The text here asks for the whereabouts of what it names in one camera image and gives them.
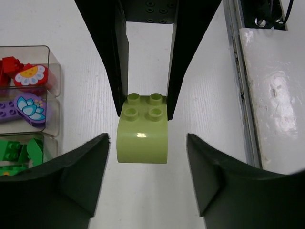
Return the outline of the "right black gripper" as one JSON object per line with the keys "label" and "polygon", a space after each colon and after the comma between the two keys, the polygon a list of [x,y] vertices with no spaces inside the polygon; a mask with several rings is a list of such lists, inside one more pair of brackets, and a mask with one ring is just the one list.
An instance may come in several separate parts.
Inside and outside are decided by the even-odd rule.
{"label": "right black gripper", "polygon": [[77,0],[76,5],[104,64],[117,115],[128,93],[126,21],[173,24],[167,116],[172,120],[185,73],[220,0]]}

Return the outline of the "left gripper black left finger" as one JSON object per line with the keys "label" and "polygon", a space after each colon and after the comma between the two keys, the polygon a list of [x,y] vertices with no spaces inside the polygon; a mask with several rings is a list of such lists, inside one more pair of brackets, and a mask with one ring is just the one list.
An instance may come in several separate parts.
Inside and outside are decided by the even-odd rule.
{"label": "left gripper black left finger", "polygon": [[109,136],[14,176],[0,178],[3,229],[86,229],[94,217],[109,154]]}

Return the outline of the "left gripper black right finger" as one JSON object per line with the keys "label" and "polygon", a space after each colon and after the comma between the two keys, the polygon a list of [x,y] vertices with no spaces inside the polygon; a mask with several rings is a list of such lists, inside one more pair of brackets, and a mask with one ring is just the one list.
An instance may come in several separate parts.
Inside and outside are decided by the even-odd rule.
{"label": "left gripper black right finger", "polygon": [[199,215],[208,229],[302,229],[305,173],[283,175],[241,162],[187,136]]}

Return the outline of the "green square lego brick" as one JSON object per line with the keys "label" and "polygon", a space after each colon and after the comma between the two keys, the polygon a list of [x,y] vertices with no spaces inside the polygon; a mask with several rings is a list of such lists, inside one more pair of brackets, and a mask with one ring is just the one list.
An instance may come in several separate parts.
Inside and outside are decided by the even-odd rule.
{"label": "green square lego brick", "polygon": [[5,166],[0,167],[0,176],[14,176],[21,171],[28,169],[27,166]]}

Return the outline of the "green long lego brick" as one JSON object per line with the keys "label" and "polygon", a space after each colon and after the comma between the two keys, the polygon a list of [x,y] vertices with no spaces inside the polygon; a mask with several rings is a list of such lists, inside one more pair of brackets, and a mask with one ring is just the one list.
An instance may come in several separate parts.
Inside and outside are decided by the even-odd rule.
{"label": "green long lego brick", "polygon": [[18,141],[0,141],[0,160],[25,163],[28,161],[27,146]]}

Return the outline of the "purple flower lego piece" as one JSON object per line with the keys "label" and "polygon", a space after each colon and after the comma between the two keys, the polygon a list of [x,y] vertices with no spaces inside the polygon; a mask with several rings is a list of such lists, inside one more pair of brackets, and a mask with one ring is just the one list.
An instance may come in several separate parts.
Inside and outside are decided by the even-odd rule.
{"label": "purple flower lego piece", "polygon": [[45,128],[52,117],[52,107],[33,93],[21,93],[13,102],[19,116],[35,128]]}

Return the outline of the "lime slope lego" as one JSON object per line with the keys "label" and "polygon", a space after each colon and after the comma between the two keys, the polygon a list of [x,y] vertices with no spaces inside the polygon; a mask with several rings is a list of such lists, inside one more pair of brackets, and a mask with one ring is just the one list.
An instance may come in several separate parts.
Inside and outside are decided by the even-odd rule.
{"label": "lime slope lego", "polygon": [[166,97],[132,93],[123,104],[116,137],[119,163],[166,164],[168,117]]}

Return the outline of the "purple lego brick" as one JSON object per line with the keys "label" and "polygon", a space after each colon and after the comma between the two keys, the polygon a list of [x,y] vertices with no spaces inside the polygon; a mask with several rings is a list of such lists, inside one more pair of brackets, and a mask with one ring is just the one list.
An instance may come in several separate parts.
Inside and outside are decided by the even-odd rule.
{"label": "purple lego brick", "polygon": [[0,122],[6,123],[11,121],[16,121],[21,119],[17,110],[14,107],[14,102],[10,101],[1,101],[0,102]]}

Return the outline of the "red arch lego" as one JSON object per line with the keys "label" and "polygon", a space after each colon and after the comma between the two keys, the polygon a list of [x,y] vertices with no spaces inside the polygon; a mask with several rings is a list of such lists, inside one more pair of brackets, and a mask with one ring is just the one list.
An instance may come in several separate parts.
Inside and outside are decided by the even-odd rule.
{"label": "red arch lego", "polygon": [[42,64],[26,64],[21,71],[14,75],[13,81],[17,87],[45,86],[48,90],[57,87],[55,74]]}

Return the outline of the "red large lego brick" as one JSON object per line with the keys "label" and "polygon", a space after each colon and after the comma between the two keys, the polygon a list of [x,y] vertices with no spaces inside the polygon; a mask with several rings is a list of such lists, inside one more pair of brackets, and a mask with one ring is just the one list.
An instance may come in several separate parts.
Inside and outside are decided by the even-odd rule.
{"label": "red large lego brick", "polygon": [[0,86],[8,86],[11,78],[21,71],[23,67],[24,64],[13,56],[2,58],[0,60]]}

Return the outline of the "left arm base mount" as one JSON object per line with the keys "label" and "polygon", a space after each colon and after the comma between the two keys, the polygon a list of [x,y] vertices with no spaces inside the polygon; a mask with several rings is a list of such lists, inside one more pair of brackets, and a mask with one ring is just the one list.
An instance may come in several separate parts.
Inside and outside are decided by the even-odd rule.
{"label": "left arm base mount", "polygon": [[280,0],[235,0],[234,6],[241,28],[286,31],[294,1],[284,11]]}

